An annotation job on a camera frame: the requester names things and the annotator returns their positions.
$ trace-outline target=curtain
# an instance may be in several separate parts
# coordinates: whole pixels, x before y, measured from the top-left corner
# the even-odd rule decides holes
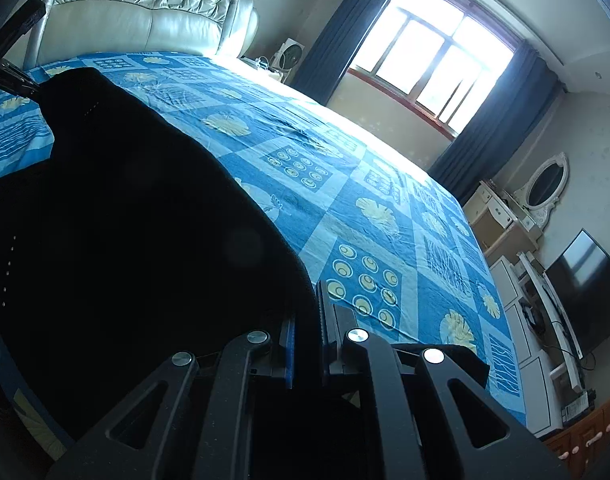
[[[327,104],[390,0],[343,0],[303,60],[291,86]]]
[[[474,117],[429,169],[464,205],[479,180],[493,177],[534,129],[562,84],[527,41]]]

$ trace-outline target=headboard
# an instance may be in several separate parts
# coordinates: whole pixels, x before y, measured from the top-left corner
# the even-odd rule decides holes
[[[258,29],[253,0],[44,0],[23,68],[93,52],[239,56]]]

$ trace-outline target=white cabinet handle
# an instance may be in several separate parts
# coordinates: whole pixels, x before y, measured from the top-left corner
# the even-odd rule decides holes
[[[586,447],[592,446],[592,444],[594,444],[597,440],[601,440],[602,437],[603,431],[599,431],[594,437],[592,437],[586,442]]]

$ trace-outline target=tv screen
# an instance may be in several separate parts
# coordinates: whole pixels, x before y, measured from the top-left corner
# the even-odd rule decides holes
[[[581,231],[545,274],[588,355],[610,335],[610,256]]]

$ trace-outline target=blue bedsheet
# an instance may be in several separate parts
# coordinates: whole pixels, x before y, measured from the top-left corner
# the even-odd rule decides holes
[[[391,342],[470,348],[492,368],[492,395],[525,423],[514,345],[485,259],[458,202],[423,171],[238,60],[94,54],[31,74],[41,82],[81,66],[96,67],[218,157],[312,282],[326,280],[362,326]],[[0,176],[48,158],[52,142],[37,105],[0,92]],[[0,344],[0,361],[5,355]],[[11,397],[18,388],[31,396],[16,371],[6,381]]]

